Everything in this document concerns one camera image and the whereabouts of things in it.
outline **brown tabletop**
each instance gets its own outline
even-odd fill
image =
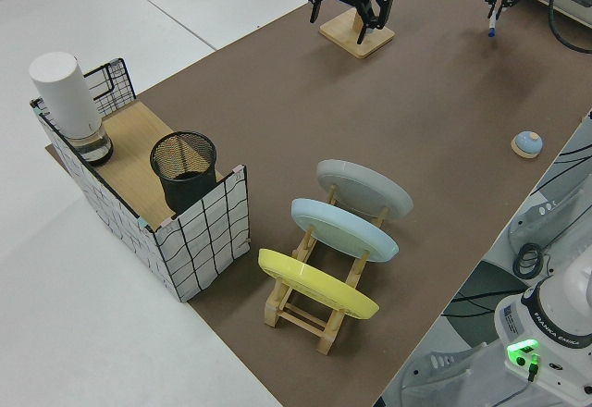
[[[483,0],[395,0],[395,38],[365,60],[317,32],[345,8],[327,0],[312,25],[302,7],[140,96],[174,130],[208,135],[218,170],[248,167],[251,252],[191,306],[286,406],[371,406],[592,102],[590,58],[555,41],[533,0],[494,39]],[[544,139],[535,160],[510,147],[523,130]],[[415,208],[383,227],[399,255],[360,281],[380,310],[346,319],[324,356],[308,332],[264,324],[273,280],[256,260],[296,247],[291,200],[324,198],[315,167],[328,158],[395,180]],[[351,265],[322,246],[310,263],[343,277]]]

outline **wooden stand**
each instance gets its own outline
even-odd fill
[[[395,35],[388,28],[368,30],[364,41],[358,44],[362,25],[362,19],[355,8],[352,8],[321,25],[319,32],[357,58],[370,56],[376,49],[390,42]]]
[[[331,205],[336,203],[335,191],[337,187],[333,185],[329,191],[327,202]],[[385,217],[387,216],[388,208],[385,208],[383,212],[372,223],[376,227],[380,227]],[[313,229],[309,228],[300,244],[292,252],[292,257],[298,261],[306,263],[313,252],[313,248],[316,245],[316,239],[313,238]],[[364,271],[366,261],[368,258],[368,252],[364,253],[362,257],[355,259],[351,266],[350,273],[348,274],[345,283],[352,288],[356,288],[360,281],[360,276]],[[271,291],[271,294],[265,302],[265,323],[271,327],[275,327],[280,317],[290,321],[292,324],[301,327],[314,335],[319,337],[316,344],[316,350],[323,354],[328,354],[333,342],[337,338],[341,323],[345,314],[338,310],[333,310],[327,321],[323,321],[318,317],[304,311],[303,309],[293,305],[289,302],[290,295],[292,294],[293,288],[282,283],[279,279],[276,279],[276,285]]]

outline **light blue plate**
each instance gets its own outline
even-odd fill
[[[399,246],[387,233],[367,220],[328,203],[311,199],[292,201],[292,219],[304,231],[313,227],[313,237],[353,257],[368,251],[369,262],[387,262]]]

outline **white cylindrical container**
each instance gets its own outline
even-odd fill
[[[47,53],[31,63],[29,75],[60,133],[92,165],[113,153],[101,117],[76,58],[68,53]]]

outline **black mesh pencil cup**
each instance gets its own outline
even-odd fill
[[[168,207],[177,214],[216,186],[216,148],[203,134],[179,131],[156,143],[150,165],[160,178]]]

